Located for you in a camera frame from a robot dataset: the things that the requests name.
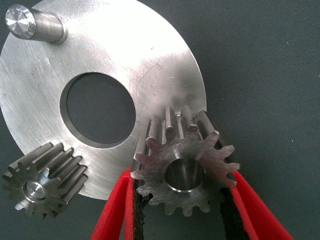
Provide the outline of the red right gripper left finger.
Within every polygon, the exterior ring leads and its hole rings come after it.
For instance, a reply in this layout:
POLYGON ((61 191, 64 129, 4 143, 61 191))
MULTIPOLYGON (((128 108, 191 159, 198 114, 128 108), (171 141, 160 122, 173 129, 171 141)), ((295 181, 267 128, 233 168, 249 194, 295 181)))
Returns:
POLYGON ((91 240, 118 240, 124 229, 125 240, 144 239, 144 207, 150 196, 136 192, 138 181, 126 169, 117 180, 90 237, 91 240))

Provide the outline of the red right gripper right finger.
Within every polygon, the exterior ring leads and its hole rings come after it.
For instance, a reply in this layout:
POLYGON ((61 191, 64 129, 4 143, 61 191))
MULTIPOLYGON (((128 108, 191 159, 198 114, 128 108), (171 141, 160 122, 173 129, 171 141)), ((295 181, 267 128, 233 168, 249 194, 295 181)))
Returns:
POLYGON ((224 189, 220 204, 227 240, 292 240, 292 235, 273 215, 260 196, 238 172, 233 189, 224 189))

